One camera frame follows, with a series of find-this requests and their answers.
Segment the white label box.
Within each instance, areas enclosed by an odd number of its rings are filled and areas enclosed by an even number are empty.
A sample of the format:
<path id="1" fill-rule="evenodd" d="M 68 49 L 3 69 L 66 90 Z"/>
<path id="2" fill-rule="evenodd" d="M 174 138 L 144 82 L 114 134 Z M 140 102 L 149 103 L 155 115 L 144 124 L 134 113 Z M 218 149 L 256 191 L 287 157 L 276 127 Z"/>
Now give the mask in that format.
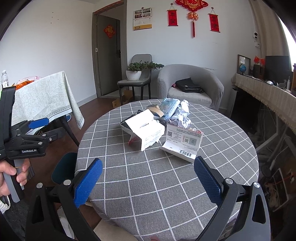
<path id="1" fill-rule="evenodd" d="M 194 163 L 203 136 L 204 133 L 196 128 L 180 128 L 167 124 L 166 141 L 160 148 L 189 163 Z"/>

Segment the white paper ball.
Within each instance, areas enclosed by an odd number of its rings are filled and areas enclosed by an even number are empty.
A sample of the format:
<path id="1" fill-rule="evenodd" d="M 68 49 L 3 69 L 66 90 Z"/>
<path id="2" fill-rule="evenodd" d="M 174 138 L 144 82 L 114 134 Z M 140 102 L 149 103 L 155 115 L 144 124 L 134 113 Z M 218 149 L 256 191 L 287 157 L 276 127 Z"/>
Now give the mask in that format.
<path id="1" fill-rule="evenodd" d="M 169 119 L 168 123 L 179 128 L 188 128 L 192 123 L 188 118 L 189 114 L 189 102 L 184 99 L 181 101 L 180 105 Z"/>

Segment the right red scroll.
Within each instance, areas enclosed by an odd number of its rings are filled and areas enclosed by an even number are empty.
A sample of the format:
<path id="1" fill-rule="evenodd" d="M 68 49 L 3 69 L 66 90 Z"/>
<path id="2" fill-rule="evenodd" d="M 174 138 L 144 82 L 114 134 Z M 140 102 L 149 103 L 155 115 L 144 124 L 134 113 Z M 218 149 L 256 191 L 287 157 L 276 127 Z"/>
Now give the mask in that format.
<path id="1" fill-rule="evenodd" d="M 211 8 L 211 12 L 209 13 L 209 20 L 210 20 L 210 31 L 220 33 L 218 15 L 215 13 L 213 7 Z"/>

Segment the small blue globe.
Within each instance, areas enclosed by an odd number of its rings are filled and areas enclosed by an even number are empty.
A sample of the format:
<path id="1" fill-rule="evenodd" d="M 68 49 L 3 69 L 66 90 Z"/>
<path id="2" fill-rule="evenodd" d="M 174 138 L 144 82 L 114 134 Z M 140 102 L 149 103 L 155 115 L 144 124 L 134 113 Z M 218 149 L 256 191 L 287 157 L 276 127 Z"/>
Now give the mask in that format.
<path id="1" fill-rule="evenodd" d="M 246 72 L 246 66 L 244 64 L 239 65 L 239 72 L 241 75 L 243 75 Z"/>

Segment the red scroll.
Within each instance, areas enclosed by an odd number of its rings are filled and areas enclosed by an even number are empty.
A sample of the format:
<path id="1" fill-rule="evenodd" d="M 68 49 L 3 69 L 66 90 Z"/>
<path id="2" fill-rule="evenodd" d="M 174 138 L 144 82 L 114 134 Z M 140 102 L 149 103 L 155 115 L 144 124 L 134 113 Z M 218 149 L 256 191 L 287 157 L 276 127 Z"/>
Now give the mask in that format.
<path id="1" fill-rule="evenodd" d="M 211 8 L 211 12 L 209 13 L 209 20 L 210 20 L 210 31 L 220 33 L 218 15 L 215 13 L 213 7 Z"/>
<path id="2" fill-rule="evenodd" d="M 178 26 L 177 10 L 174 8 L 173 3 L 171 3 L 170 9 L 167 10 L 167 14 L 168 14 L 168 26 L 177 27 Z"/>

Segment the brown tape roll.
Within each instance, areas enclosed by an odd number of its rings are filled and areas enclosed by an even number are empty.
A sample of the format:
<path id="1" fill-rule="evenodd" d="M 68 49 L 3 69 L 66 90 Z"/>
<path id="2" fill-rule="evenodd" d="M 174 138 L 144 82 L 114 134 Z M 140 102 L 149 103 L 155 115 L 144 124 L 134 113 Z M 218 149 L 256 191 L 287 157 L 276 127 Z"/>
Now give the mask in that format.
<path id="1" fill-rule="evenodd" d="M 156 117 L 162 118 L 164 113 L 160 110 L 160 107 L 156 104 L 147 106 L 147 109 Z"/>

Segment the light blue tissue pack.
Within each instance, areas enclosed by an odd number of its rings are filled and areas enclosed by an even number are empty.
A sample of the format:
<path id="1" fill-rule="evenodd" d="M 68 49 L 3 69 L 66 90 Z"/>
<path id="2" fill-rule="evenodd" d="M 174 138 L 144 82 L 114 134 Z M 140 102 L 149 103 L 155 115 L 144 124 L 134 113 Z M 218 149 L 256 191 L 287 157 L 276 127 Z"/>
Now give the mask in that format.
<path id="1" fill-rule="evenodd" d="M 172 115 L 175 113 L 176 109 L 180 105 L 181 101 L 174 98 L 165 98 L 159 109 L 163 112 L 164 116 L 162 117 L 163 120 L 168 121 Z"/>

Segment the grey checked tablecloth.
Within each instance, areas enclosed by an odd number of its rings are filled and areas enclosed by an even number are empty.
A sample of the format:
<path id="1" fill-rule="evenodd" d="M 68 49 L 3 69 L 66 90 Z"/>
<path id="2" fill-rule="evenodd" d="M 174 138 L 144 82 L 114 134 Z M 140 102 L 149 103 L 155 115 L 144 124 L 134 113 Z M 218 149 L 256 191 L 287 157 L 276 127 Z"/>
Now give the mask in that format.
<path id="1" fill-rule="evenodd" d="M 120 122 L 158 99 L 125 104 L 97 119 L 78 149 L 76 172 L 95 158 L 103 163 L 89 201 L 106 222 L 120 226 L 137 240 L 195 240 L 214 212 L 193 165 L 161 149 L 165 137 L 140 149 Z M 259 175 L 258 157 L 248 135 L 223 114 L 190 104 L 192 126 L 204 133 L 198 155 L 223 177 L 250 185 Z"/>

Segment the beige lace desk cloth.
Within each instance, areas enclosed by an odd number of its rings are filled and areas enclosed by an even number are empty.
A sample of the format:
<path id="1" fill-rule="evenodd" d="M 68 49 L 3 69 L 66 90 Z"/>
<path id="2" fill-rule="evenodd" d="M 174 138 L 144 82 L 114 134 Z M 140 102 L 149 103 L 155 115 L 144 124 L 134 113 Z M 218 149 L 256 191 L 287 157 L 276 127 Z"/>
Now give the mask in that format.
<path id="1" fill-rule="evenodd" d="M 296 131 L 296 97 L 276 86 L 241 74 L 234 74 L 232 84 L 251 94 L 271 109 L 294 133 Z"/>

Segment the dark table leg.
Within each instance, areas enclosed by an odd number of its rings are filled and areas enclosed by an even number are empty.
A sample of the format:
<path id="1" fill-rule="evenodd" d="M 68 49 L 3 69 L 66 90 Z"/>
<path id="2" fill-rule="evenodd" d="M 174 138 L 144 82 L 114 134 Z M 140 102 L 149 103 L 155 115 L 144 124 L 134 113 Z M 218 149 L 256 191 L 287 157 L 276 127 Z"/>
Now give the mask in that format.
<path id="1" fill-rule="evenodd" d="M 76 144 L 76 146 L 79 146 L 79 142 L 76 138 L 76 136 L 74 135 L 74 133 L 72 132 L 72 129 L 70 128 L 67 120 L 66 120 L 66 116 L 62 116 L 59 117 L 59 120 L 61 122 L 62 127 L 65 129 L 65 131 L 68 133 L 68 135 L 70 136 L 70 138 L 73 140 L 73 142 Z"/>

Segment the wooden picture frame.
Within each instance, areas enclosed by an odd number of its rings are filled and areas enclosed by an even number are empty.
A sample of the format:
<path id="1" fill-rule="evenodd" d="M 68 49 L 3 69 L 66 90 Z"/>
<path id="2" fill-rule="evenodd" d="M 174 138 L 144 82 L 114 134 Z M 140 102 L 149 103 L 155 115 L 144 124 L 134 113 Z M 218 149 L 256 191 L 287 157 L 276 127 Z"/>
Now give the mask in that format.
<path id="1" fill-rule="evenodd" d="M 250 75 L 251 59 L 242 55 L 237 56 L 237 73 Z"/>

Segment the white torn cardboard box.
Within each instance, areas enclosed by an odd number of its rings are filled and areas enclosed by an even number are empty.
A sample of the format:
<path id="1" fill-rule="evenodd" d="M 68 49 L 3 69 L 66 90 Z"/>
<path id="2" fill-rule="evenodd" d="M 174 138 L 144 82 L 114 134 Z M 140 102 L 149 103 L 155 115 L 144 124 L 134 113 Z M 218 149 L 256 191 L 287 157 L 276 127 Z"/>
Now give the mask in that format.
<path id="1" fill-rule="evenodd" d="M 154 114 L 149 109 L 138 111 L 119 125 L 130 135 L 128 144 L 140 141 L 141 151 L 159 142 L 165 133 L 165 126 L 154 119 Z"/>

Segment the wall calendar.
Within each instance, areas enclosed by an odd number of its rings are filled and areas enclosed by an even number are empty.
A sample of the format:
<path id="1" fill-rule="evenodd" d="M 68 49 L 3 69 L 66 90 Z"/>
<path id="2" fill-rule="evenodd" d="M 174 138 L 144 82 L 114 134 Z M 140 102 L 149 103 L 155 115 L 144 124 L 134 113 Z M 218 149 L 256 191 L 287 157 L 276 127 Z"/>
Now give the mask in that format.
<path id="1" fill-rule="evenodd" d="M 141 8 L 133 12 L 133 30 L 152 28 L 152 8 Z"/>

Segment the plastic water bottle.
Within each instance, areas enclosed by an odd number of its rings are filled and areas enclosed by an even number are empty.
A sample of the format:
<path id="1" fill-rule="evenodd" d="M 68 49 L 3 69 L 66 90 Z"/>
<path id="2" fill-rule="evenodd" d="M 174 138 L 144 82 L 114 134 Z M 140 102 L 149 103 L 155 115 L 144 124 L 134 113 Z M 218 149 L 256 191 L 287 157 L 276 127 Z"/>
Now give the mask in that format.
<path id="1" fill-rule="evenodd" d="M 9 78 L 6 70 L 1 73 L 1 84 L 3 88 L 9 87 Z"/>

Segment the grey dining chair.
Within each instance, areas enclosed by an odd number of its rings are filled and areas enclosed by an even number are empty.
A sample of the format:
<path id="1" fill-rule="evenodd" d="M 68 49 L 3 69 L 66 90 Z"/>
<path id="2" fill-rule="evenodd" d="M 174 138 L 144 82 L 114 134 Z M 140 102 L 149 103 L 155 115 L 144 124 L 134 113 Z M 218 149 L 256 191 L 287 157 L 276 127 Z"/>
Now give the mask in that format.
<path id="1" fill-rule="evenodd" d="M 150 63 L 152 61 L 151 54 L 136 54 L 132 57 L 131 64 L 145 62 Z M 140 100 L 144 99 L 144 87 L 148 86 L 149 98 L 151 98 L 151 69 L 143 69 L 140 71 L 126 70 L 126 79 L 118 81 L 117 86 L 119 88 L 120 104 L 123 105 L 123 95 L 121 89 L 124 87 L 132 87 L 132 94 L 135 97 L 134 88 L 140 87 Z"/>

